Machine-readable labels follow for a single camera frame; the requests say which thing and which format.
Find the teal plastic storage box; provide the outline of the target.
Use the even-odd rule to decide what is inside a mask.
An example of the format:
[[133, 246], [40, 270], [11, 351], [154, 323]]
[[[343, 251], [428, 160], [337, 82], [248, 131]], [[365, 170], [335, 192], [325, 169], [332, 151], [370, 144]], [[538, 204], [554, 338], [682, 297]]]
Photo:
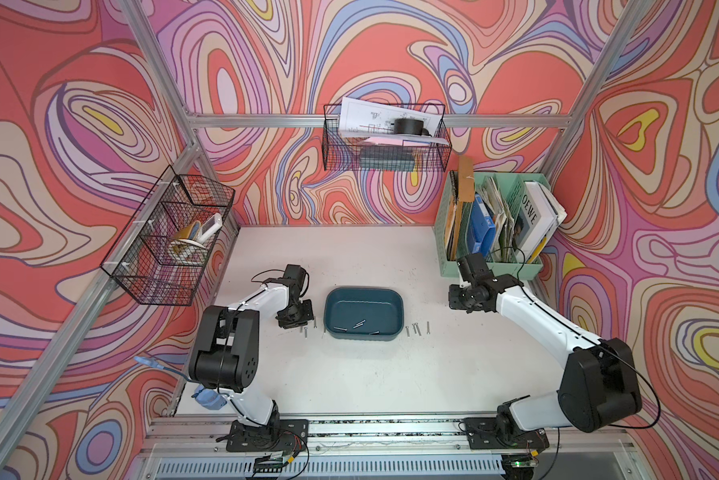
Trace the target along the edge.
[[[352, 329], [363, 320], [367, 320], [365, 325]], [[391, 341], [405, 328], [405, 304], [389, 288], [337, 287], [325, 300], [323, 323], [326, 332], [336, 339]]]

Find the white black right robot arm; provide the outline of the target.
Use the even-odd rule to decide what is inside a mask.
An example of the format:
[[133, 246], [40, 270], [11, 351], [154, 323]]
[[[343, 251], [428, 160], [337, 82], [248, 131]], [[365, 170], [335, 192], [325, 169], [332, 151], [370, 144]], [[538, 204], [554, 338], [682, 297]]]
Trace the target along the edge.
[[623, 341], [605, 340], [551, 310], [509, 275], [449, 286], [449, 308], [497, 313], [539, 342], [563, 368], [557, 389], [505, 401], [497, 408], [495, 437], [513, 447], [545, 428], [591, 433], [643, 409], [639, 372]]

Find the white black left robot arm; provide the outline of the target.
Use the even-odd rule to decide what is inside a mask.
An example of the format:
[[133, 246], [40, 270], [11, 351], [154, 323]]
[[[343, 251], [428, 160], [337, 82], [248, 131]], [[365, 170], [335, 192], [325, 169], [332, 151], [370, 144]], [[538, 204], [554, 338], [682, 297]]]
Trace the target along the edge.
[[278, 405], [253, 385], [260, 356], [260, 324], [274, 319], [283, 329], [305, 326], [314, 319], [304, 299], [307, 271], [288, 264], [281, 276], [268, 278], [249, 296], [229, 306], [203, 311], [189, 355], [191, 381], [217, 393], [236, 412], [229, 432], [218, 438], [228, 452], [280, 452], [296, 457], [307, 448], [305, 420], [280, 421]]

